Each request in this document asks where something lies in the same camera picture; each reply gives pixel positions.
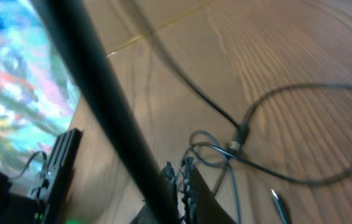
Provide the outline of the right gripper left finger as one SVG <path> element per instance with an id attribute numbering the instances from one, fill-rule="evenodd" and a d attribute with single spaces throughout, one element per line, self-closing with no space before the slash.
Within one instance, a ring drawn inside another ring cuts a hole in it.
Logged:
<path id="1" fill-rule="evenodd" d="M 161 169 L 157 185 L 150 188 L 148 201 L 130 224 L 179 223 L 175 171 L 170 162 Z"/>

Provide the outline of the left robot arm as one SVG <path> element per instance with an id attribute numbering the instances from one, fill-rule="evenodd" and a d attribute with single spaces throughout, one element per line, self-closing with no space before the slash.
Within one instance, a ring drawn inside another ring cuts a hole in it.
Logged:
<path id="1" fill-rule="evenodd" d="M 22 170 L 16 177 L 0 171 L 0 223 L 55 223 L 73 177 L 82 132 L 71 129 L 55 140 L 52 152 L 42 155 L 42 168 L 24 183 Z"/>

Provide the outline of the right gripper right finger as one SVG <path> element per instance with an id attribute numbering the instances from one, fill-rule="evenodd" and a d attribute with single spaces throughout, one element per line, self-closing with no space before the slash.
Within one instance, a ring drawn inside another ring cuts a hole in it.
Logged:
<path id="1" fill-rule="evenodd" d="M 187 224 L 235 224 L 215 199 L 192 157 L 184 160 L 184 167 L 184 221 Z"/>

